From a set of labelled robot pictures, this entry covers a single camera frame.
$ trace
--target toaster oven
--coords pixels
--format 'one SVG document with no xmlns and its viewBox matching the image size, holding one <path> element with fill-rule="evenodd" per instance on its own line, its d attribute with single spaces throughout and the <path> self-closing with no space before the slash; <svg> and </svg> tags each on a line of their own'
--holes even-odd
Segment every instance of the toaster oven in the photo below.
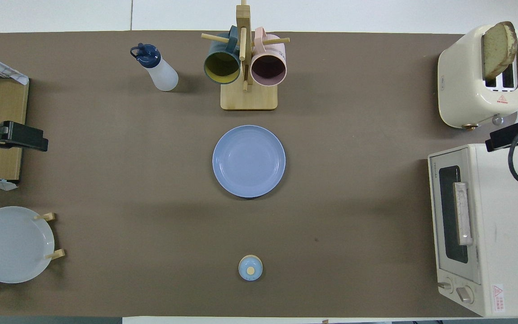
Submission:
<svg viewBox="0 0 518 324">
<path fill-rule="evenodd" d="M 518 316 L 518 182 L 507 154 L 469 144 L 428 157 L 438 291 L 481 316 Z"/>
</svg>

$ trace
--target white squeeze bottle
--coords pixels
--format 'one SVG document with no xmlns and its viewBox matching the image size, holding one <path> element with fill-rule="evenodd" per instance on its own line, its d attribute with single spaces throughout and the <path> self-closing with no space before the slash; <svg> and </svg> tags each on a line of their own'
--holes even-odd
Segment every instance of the white squeeze bottle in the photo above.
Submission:
<svg viewBox="0 0 518 324">
<path fill-rule="evenodd" d="M 177 72 L 161 58 L 161 53 L 155 46 L 139 43 L 131 48 L 131 56 L 149 72 L 157 89 L 169 91 L 177 86 L 179 81 Z"/>
</svg>

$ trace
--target dark green mug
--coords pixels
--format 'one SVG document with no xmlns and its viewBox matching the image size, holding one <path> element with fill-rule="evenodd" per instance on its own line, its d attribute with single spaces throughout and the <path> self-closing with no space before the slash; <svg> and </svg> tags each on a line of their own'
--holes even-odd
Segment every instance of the dark green mug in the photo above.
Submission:
<svg viewBox="0 0 518 324">
<path fill-rule="evenodd" d="M 237 26 L 231 26 L 228 33 L 220 33 L 218 36 L 229 39 L 228 43 L 212 40 L 209 53 L 203 63 L 205 74 L 219 84 L 230 84 L 237 80 L 241 71 L 239 61 L 239 47 L 237 41 Z"/>
</svg>

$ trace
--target oven handle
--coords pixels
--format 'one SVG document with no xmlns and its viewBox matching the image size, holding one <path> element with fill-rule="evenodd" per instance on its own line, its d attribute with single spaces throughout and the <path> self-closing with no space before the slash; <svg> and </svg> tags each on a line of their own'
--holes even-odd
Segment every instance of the oven handle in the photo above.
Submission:
<svg viewBox="0 0 518 324">
<path fill-rule="evenodd" d="M 454 182 L 453 196 L 455 197 L 455 216 L 459 245 L 472 245 L 471 224 L 469 221 L 469 201 L 467 199 L 467 183 Z"/>
</svg>

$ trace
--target oven knob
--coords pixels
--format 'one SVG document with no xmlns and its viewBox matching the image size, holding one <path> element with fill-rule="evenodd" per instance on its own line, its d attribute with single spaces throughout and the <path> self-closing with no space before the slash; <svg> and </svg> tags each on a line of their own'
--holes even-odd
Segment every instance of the oven knob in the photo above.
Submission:
<svg viewBox="0 0 518 324">
<path fill-rule="evenodd" d="M 459 299 L 461 299 L 461 302 L 466 304 L 473 303 L 473 291 L 469 286 L 457 288 L 457 295 L 459 295 Z"/>
<path fill-rule="evenodd" d="M 450 283 L 437 283 L 437 286 L 445 290 L 453 289 L 453 286 L 451 286 Z"/>
</svg>

